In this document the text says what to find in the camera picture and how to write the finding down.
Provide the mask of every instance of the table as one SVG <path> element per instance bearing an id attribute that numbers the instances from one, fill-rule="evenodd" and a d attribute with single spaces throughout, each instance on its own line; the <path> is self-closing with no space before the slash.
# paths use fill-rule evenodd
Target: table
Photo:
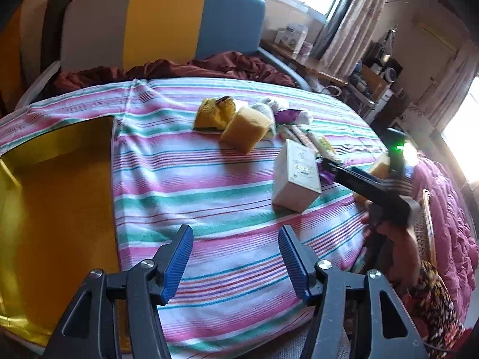
<path id="1" fill-rule="evenodd" d="M 316 58 L 293 54 L 291 50 L 281 47 L 274 42 L 270 42 L 269 40 L 261 40 L 260 45 L 265 50 L 283 57 L 286 62 L 292 63 L 294 66 L 296 66 L 298 73 L 302 76 L 315 75 L 318 78 L 329 81 L 338 87 L 343 87 L 347 84 L 346 81 L 336 78 L 333 75 L 325 72 L 324 67 L 319 66 L 319 61 Z"/>

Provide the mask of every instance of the metal bolt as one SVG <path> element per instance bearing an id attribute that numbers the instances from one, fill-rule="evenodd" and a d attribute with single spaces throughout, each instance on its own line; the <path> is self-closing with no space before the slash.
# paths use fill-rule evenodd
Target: metal bolt
<path id="1" fill-rule="evenodd" d="M 141 261 L 142 268 L 152 268 L 155 266 L 155 262 L 151 259 L 145 259 Z"/>
<path id="2" fill-rule="evenodd" d="M 371 270 L 369 272 L 369 276 L 371 277 L 371 279 L 379 278 L 381 275 L 382 275 L 381 272 L 377 270 Z"/>
<path id="3" fill-rule="evenodd" d="M 101 277 L 103 274 L 103 270 L 99 269 L 99 268 L 95 268 L 95 270 L 92 270 L 90 271 L 90 273 L 88 274 L 88 276 L 90 278 L 99 278 Z"/>
<path id="4" fill-rule="evenodd" d="M 320 260 L 318 263 L 317 263 L 317 266 L 321 269 L 321 270 L 328 270 L 332 267 L 332 263 L 327 260 L 327 259 L 323 259 L 323 260 Z"/>

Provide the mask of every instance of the brown bedding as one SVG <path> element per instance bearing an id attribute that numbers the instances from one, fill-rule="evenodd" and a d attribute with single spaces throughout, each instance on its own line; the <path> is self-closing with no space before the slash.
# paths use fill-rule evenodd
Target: brown bedding
<path id="1" fill-rule="evenodd" d="M 158 59 L 128 71 L 117 67 L 100 66 L 78 73 L 63 72 L 53 82 L 53 91 L 54 95 L 59 95 L 104 83 L 178 77 L 234 78 L 294 87 L 289 75 L 280 73 L 258 57 L 230 51 L 203 61 L 193 59 L 186 64 Z"/>

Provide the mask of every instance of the pink quilt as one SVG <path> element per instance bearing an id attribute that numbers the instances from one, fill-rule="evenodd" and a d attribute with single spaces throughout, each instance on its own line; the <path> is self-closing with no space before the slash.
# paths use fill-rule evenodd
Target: pink quilt
<path id="1" fill-rule="evenodd" d="M 459 197 L 439 163 L 421 158 L 414 170 L 413 198 L 422 190 L 431 193 L 431 216 L 436 244 L 437 269 L 451 295 L 461 322 L 466 319 L 471 292 L 476 289 L 474 270 L 479 250 L 469 224 L 459 207 Z"/>

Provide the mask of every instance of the striped bedsheet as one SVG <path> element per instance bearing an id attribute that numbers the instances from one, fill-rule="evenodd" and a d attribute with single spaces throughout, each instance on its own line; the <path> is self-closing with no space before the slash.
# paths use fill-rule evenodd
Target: striped bedsheet
<path id="1" fill-rule="evenodd" d="M 116 116 L 114 206 L 123 269 L 153 256 L 181 224 L 195 234 L 178 293 L 159 308 L 173 358 L 233 358 L 311 318 L 294 295 L 277 244 L 290 224 L 318 256 L 348 268 L 362 244 L 361 212 L 341 185 L 324 187 L 303 214 L 271 205 L 273 161 L 282 142 L 245 156 L 219 133 L 192 130 L 203 98 L 253 104 L 269 95 L 309 109 L 311 129 L 330 139 L 346 165 L 368 166 L 384 150 L 342 102 L 250 81 L 176 78 L 95 86 L 32 104 L 0 121 L 0 154 L 39 134 Z"/>

